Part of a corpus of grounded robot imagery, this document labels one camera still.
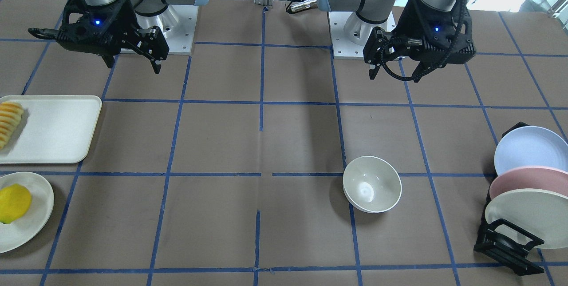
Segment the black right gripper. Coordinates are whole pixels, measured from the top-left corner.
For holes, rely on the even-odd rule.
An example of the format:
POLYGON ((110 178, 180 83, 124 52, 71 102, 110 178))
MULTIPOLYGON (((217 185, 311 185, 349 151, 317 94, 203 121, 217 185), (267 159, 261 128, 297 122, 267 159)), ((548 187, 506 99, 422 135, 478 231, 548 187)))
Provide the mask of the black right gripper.
POLYGON ((68 0, 59 29, 29 28, 38 39, 54 40, 67 51, 100 56, 109 69, 122 49, 130 49, 151 61, 155 74, 169 54, 169 46, 158 26, 142 28, 130 0, 106 5, 88 5, 87 0, 68 0))

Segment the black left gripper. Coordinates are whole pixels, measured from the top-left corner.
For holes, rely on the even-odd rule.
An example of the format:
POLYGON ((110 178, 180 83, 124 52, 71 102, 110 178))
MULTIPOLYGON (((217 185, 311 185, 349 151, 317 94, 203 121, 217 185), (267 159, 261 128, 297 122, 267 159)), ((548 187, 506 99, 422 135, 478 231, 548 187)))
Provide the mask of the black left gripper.
POLYGON ((409 0, 399 21, 391 32, 375 28, 363 48, 364 61, 369 65, 369 79, 375 80, 378 74, 379 46, 391 43, 394 53, 384 56, 392 60, 398 56, 408 56, 419 61, 413 71, 413 81, 418 83, 429 74, 429 64, 438 63, 448 51, 457 29, 460 16, 460 0, 450 11, 432 8, 422 0, 409 0))

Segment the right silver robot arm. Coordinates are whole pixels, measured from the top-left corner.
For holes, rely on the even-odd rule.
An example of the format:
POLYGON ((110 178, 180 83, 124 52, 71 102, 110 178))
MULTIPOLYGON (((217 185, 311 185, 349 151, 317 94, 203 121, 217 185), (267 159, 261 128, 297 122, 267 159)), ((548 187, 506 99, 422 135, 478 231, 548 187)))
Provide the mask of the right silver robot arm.
POLYGON ((130 50, 146 57, 160 73, 168 57, 168 35, 177 26, 175 5, 206 5, 209 0, 67 0, 58 29, 29 28, 38 39, 53 40, 67 51, 91 53, 112 68, 130 50))

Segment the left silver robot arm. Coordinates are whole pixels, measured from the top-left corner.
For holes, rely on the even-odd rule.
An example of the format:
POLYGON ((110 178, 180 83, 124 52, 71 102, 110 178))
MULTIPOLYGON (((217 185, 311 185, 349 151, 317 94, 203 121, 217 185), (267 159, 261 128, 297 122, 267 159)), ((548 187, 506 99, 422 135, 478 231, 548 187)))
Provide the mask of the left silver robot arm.
POLYGON ((374 80, 380 69, 399 81, 419 82, 446 65, 476 55, 468 0, 408 0, 394 29, 382 28, 395 0, 317 0, 325 12, 351 12, 363 25, 355 41, 374 80))

